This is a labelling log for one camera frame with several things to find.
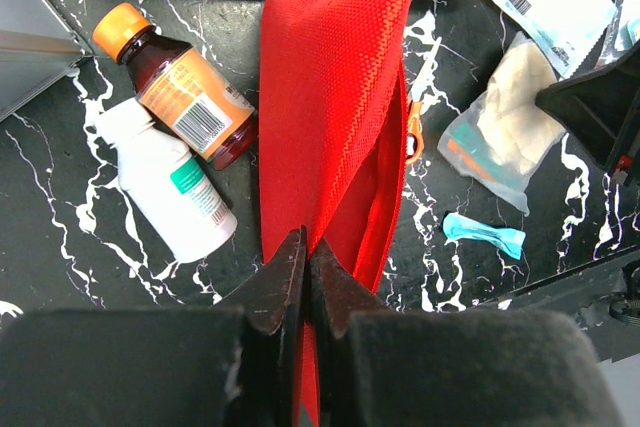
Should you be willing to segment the white blue mask packet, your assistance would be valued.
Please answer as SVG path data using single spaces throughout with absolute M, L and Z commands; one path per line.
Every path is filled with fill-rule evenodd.
M 614 17 L 612 0 L 492 0 L 538 45 L 557 71 L 573 76 Z

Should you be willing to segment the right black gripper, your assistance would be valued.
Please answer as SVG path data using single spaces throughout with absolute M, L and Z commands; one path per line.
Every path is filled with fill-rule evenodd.
M 535 104 L 614 181 L 639 182 L 638 45 L 611 64 L 541 90 Z

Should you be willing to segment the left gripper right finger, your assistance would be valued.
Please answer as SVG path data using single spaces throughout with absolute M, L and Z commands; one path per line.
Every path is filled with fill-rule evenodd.
M 348 272 L 326 239 L 321 239 L 310 259 L 312 318 L 317 335 L 325 340 L 345 340 L 358 330 L 395 317 L 383 301 Z

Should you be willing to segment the orange handled scissors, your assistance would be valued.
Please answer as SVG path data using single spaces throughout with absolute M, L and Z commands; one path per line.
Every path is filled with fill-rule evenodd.
M 415 163 L 424 151 L 423 128 L 421 121 L 421 109 L 424 104 L 422 96 L 427 87 L 429 73 L 435 61 L 442 38 L 437 37 L 431 50 L 425 57 L 421 69 L 419 70 L 408 94 L 408 136 L 407 136 L 407 166 Z

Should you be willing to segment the red first aid pouch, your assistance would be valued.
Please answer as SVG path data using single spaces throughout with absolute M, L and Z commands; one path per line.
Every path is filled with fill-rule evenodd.
M 404 29 L 412 0 L 266 0 L 259 94 L 261 244 L 326 242 L 375 291 L 404 186 Z

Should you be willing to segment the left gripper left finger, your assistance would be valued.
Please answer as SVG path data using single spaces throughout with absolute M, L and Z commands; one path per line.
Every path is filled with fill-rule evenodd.
M 217 323 L 240 325 L 268 337 L 295 336 L 299 329 L 307 232 L 290 231 L 271 260 L 223 299 L 213 310 Z

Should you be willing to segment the bag of cotton pads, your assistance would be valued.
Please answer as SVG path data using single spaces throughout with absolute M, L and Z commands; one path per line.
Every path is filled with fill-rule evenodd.
M 516 34 L 486 90 L 438 142 L 438 151 L 460 175 L 479 181 L 524 215 L 530 214 L 530 179 L 565 133 L 535 104 L 537 94 L 556 82 L 537 44 Z

